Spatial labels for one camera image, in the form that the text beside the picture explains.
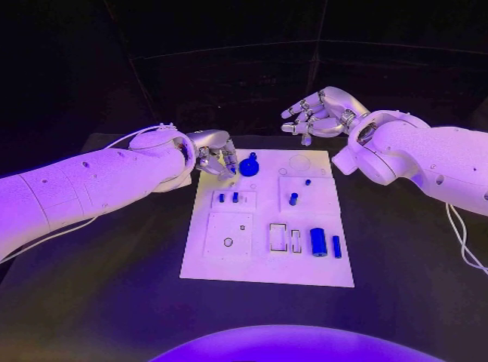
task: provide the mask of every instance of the robotic hand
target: robotic hand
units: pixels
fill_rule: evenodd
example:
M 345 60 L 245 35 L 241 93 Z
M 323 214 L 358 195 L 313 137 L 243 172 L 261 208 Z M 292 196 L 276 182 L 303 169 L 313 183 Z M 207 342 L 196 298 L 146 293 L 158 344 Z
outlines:
M 129 149 L 113 148 L 133 136 Z M 221 153 L 225 165 L 218 161 Z M 2 178 L 0 262 L 47 233 L 86 219 L 93 221 L 152 192 L 189 185 L 195 166 L 228 179 L 237 163 L 228 132 L 205 130 L 186 135 L 173 124 L 160 124 L 99 151 Z
M 459 127 L 430 127 L 410 113 L 369 112 L 343 90 L 328 87 L 283 112 L 299 114 L 283 130 L 312 135 L 349 135 L 333 163 L 349 175 L 358 168 L 388 185 L 398 177 L 413 180 L 424 193 L 488 216 L 488 133 Z

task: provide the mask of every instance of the white pegboard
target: white pegboard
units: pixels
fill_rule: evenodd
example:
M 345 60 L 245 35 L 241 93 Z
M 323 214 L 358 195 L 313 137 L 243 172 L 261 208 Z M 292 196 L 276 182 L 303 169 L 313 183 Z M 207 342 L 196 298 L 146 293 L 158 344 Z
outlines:
M 256 176 L 238 174 L 221 182 L 201 175 L 181 277 L 353 287 L 328 152 L 240 149 L 238 159 L 251 152 L 260 162 Z M 300 195 L 296 206 L 289 203 L 293 192 Z M 326 231 L 325 257 L 313 256 L 313 228 Z M 341 236 L 341 259 L 333 235 Z

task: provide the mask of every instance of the blue object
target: blue object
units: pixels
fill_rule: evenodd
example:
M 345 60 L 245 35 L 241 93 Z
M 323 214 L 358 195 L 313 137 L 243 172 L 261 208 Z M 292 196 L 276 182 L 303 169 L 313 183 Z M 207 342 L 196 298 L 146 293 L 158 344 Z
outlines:
M 299 194 L 296 192 L 292 193 L 290 205 L 296 206 L 296 202 L 299 201 Z
M 312 229 L 313 255 L 328 256 L 326 233 L 322 228 Z
M 250 158 L 243 160 L 238 170 L 241 171 L 241 175 L 245 177 L 251 177 L 258 174 L 260 165 L 257 162 L 257 154 L 254 152 L 250 154 Z
M 342 258 L 341 236 L 333 236 L 335 258 Z

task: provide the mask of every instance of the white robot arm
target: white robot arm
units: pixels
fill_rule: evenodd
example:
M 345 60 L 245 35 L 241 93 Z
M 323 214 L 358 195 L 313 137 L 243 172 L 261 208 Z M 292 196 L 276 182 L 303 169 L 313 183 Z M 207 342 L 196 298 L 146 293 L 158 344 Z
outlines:
M 405 177 L 428 196 L 488 216 L 488 133 L 430 127 L 400 111 L 371 113 L 335 87 L 306 97 L 283 117 L 297 113 L 283 130 L 302 133 L 303 144 L 310 144 L 312 135 L 349 135 L 348 146 L 332 159 L 345 174 L 359 168 L 382 185 Z
M 112 148 L 133 135 L 130 149 Z M 162 124 L 114 144 L 0 179 L 0 261 L 47 233 L 191 184 L 195 166 L 221 179 L 234 176 L 237 152 L 222 130 L 186 135 Z

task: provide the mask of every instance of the dark table surface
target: dark table surface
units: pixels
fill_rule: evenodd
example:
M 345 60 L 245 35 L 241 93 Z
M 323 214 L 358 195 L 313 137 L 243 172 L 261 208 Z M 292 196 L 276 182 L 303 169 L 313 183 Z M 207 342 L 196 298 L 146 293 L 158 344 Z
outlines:
M 94 134 L 86 151 L 116 136 Z M 299 137 L 235 137 L 302 149 Z M 330 156 L 345 138 L 315 140 Z M 194 184 L 152 194 L 50 240 L 0 286 L 0 360 L 149 360 L 189 340 L 258 324 L 365 333 L 447 360 L 488 360 L 488 277 L 464 264 L 443 202 L 411 181 L 377 185 L 333 167 L 356 287 L 181 279 Z M 488 265 L 488 218 L 461 211 Z

